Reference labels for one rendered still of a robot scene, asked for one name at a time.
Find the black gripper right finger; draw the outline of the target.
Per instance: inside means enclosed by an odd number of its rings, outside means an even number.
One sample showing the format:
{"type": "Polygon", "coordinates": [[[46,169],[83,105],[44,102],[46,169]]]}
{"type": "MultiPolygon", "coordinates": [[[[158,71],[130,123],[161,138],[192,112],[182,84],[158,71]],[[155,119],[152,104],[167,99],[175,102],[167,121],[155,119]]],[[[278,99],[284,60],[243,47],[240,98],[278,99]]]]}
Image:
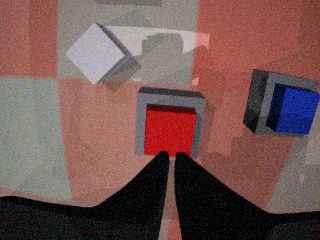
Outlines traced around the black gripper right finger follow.
{"type": "Polygon", "coordinates": [[[265,212],[181,152],[175,193],[181,240],[320,240],[320,211],[265,212]]]}

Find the red button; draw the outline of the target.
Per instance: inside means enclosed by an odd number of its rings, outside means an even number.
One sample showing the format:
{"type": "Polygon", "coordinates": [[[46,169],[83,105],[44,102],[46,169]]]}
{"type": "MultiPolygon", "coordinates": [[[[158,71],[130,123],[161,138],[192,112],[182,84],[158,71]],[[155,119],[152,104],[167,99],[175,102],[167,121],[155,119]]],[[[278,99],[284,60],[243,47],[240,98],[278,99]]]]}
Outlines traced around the red button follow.
{"type": "Polygon", "coordinates": [[[200,91],[140,87],[136,101],[135,155],[169,157],[185,153],[196,159],[205,115],[200,91]]]}

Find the pale lavender block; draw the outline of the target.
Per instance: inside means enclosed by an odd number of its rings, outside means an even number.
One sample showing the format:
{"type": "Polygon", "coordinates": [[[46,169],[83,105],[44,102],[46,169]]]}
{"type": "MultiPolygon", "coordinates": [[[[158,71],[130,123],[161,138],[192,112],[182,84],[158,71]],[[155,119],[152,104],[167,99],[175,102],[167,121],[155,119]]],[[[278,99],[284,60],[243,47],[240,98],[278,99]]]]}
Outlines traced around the pale lavender block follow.
{"type": "Polygon", "coordinates": [[[93,85],[96,85],[129,55],[120,47],[119,41],[113,39],[104,25],[93,21],[80,39],[69,47],[65,56],[93,85]]]}

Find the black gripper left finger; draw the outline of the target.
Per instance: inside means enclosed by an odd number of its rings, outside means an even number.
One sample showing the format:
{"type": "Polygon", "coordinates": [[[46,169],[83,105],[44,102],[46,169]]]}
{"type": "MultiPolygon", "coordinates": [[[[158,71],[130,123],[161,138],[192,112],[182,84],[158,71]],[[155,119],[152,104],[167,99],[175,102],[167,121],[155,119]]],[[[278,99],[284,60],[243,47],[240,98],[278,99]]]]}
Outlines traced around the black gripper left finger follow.
{"type": "Polygon", "coordinates": [[[161,151],[96,207],[0,197],[0,240],[159,240],[168,172],[161,151]]]}

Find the blue button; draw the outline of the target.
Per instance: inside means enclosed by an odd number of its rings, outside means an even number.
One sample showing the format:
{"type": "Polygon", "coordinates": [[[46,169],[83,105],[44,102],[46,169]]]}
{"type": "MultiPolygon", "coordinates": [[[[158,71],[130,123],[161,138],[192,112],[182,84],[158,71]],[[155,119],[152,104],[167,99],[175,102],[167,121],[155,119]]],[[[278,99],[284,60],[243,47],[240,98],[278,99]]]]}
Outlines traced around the blue button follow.
{"type": "Polygon", "coordinates": [[[319,104],[320,81],[253,69],[243,124],[255,135],[304,137],[319,104]]]}

